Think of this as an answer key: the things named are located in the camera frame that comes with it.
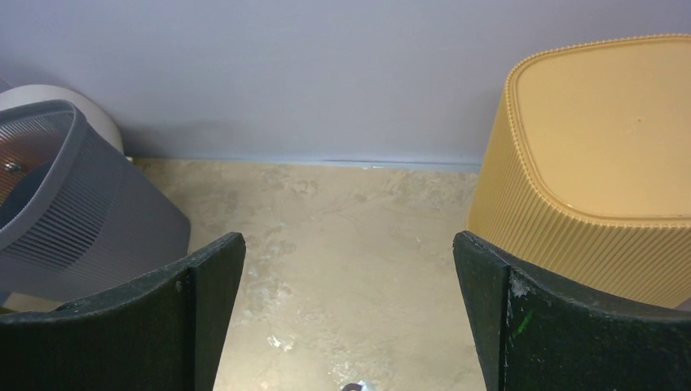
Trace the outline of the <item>grey slatted plastic basket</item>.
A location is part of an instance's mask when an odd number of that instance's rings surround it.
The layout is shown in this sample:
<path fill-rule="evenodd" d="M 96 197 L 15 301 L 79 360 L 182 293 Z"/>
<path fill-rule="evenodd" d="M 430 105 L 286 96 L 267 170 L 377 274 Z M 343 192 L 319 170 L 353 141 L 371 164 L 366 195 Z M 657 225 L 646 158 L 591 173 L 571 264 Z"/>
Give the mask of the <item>grey slatted plastic basket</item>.
<path fill-rule="evenodd" d="M 191 224 L 64 100 L 1 113 L 1 289 L 72 301 L 187 254 Z"/>

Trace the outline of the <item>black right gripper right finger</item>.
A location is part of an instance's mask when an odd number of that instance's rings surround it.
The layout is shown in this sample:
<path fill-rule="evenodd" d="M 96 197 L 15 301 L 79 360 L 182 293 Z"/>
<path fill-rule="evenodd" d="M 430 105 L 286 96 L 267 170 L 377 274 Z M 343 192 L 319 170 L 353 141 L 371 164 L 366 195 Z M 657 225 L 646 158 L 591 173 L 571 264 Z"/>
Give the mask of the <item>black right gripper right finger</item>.
<path fill-rule="evenodd" d="M 487 389 L 689 389 L 689 312 L 587 287 L 469 231 L 453 255 Z"/>

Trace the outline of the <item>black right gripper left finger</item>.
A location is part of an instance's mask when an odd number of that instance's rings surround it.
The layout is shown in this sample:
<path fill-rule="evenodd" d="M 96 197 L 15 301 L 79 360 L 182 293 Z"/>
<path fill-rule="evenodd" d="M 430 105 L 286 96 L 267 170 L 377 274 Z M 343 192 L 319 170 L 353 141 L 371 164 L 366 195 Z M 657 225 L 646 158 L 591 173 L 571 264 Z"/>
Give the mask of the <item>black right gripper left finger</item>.
<path fill-rule="evenodd" d="M 50 312 L 1 317 L 4 390 L 211 390 L 243 274 L 228 233 Z"/>

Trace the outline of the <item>yellow slatted plastic basket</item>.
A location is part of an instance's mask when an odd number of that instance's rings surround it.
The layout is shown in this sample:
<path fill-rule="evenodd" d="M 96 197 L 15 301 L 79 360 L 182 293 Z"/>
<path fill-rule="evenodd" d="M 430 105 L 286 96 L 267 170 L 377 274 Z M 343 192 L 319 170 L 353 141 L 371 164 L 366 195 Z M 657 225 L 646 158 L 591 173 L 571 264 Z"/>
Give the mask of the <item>yellow slatted plastic basket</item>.
<path fill-rule="evenodd" d="M 688 303 L 689 35 L 566 46 L 513 67 L 467 227 L 590 288 Z"/>

